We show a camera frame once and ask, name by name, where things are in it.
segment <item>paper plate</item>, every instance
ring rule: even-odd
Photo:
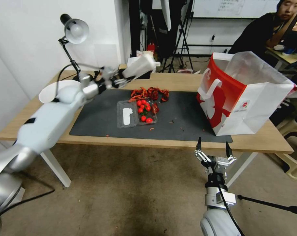
[[[63,80],[63,81],[59,81],[59,86],[58,86],[58,91],[60,91],[60,89],[66,87],[66,86],[80,86],[81,83],[75,80]],[[57,82],[48,85],[47,87],[45,87],[43,90],[41,90],[41,92],[38,95],[39,100],[42,103],[48,103],[51,102],[55,95],[56,95],[56,86],[57,86]]]

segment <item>paper bag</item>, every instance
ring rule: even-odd
[[[252,52],[214,53],[197,99],[215,134],[254,134],[297,86]]]

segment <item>red tomato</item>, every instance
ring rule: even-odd
[[[152,118],[147,118],[147,119],[146,119],[146,123],[150,124],[150,123],[152,123],[152,122],[153,122],[153,119],[152,119]]]

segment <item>black desk mat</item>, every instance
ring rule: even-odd
[[[110,89],[86,104],[73,125],[70,135],[159,140],[232,143],[231,136],[215,136],[203,110],[196,100],[196,92],[171,91],[169,100],[158,103],[157,123],[117,128],[117,103],[128,100],[130,90]]]

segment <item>desk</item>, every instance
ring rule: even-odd
[[[278,59],[278,63],[275,66],[276,70],[279,70],[283,64],[287,66],[287,65],[292,64],[292,63],[297,61],[297,55],[296,54],[284,55],[284,54],[282,54],[282,52],[275,51],[272,48],[267,48],[266,53],[270,54],[273,57],[275,57],[276,59]],[[290,98],[297,98],[297,91],[295,93],[293,93],[292,95],[290,95],[289,97]]]
[[[74,71],[65,71],[63,78],[74,74]],[[123,89],[138,89],[139,87],[159,87],[160,89],[169,89],[170,91],[197,91],[200,84],[201,75],[197,74],[167,74],[152,73],[150,79],[134,80]],[[57,75],[50,81],[57,80]],[[38,96],[32,99],[26,107],[4,128],[0,133],[0,140],[14,141],[17,138],[19,128],[26,120],[41,106]],[[65,144],[91,144],[91,145],[114,145],[114,146],[132,146],[132,147],[152,147],[152,148],[189,148],[195,149],[197,140],[176,141],[176,140],[149,140],[149,139],[131,139],[131,138],[112,138],[112,137],[88,137],[72,136],[69,132],[77,119],[81,110],[75,114],[74,120],[64,132],[58,143]],[[244,168],[253,160],[259,152],[263,153],[292,153],[293,149],[282,137],[276,127],[268,120],[265,125],[256,134],[233,135],[233,143],[230,144],[233,151],[244,152],[241,157],[233,164],[228,172],[227,186],[238,177]],[[202,143],[202,150],[222,151],[225,150],[224,143]],[[41,154],[53,172],[58,176],[61,182],[68,187],[71,180],[63,171],[50,150]]]

